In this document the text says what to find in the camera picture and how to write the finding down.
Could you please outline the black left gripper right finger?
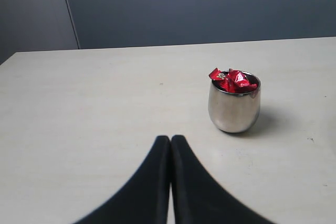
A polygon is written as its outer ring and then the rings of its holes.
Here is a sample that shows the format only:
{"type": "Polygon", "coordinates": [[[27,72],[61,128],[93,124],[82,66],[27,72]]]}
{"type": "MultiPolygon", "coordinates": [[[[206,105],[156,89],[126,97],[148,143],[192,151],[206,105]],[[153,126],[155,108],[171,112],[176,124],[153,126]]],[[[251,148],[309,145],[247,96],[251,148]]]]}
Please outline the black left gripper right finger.
{"type": "Polygon", "coordinates": [[[204,168],[186,138],[171,139],[176,223],[271,223],[227,192],[204,168]]]}

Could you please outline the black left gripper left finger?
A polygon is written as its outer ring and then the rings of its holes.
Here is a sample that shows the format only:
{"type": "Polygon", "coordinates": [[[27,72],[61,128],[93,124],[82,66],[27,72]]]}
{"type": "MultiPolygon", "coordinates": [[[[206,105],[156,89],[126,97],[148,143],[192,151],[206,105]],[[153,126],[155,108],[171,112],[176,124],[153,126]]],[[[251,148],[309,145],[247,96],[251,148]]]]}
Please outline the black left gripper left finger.
{"type": "Polygon", "coordinates": [[[121,189],[77,223],[167,223],[169,197],[170,139],[161,135],[121,189]]]}

